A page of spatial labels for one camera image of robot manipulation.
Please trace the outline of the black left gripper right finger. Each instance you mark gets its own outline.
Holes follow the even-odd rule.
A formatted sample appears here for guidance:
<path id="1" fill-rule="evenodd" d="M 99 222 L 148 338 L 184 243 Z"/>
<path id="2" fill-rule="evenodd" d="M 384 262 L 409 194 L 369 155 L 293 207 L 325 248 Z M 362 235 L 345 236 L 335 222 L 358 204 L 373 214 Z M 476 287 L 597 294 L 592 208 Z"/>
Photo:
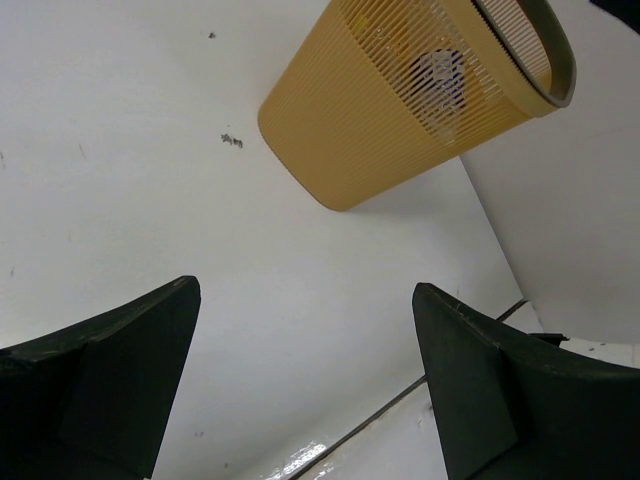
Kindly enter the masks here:
<path id="1" fill-rule="evenodd" d="M 635 479 L 639 372 L 526 334 L 438 287 L 412 297 L 451 479 Z"/>

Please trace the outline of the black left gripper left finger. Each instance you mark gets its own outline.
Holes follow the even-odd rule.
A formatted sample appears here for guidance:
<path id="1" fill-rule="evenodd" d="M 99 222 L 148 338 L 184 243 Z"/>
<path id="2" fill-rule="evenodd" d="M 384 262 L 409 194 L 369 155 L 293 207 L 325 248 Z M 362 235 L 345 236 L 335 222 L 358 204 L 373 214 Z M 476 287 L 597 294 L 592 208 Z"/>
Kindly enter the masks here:
<path id="1" fill-rule="evenodd" d="M 151 478 L 200 305 L 182 276 L 2 349 L 2 478 Z"/>

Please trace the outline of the blue label water bottle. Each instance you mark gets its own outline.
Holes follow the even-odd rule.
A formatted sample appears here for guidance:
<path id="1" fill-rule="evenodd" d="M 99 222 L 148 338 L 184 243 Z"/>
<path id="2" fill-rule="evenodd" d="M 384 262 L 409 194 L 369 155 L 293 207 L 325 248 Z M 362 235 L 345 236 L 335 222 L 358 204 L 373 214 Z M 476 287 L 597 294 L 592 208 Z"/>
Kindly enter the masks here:
<path id="1" fill-rule="evenodd" d="M 452 144 L 466 108 L 463 54 L 436 49 L 421 54 L 411 65 L 409 98 L 421 124 L 432 136 Z"/>

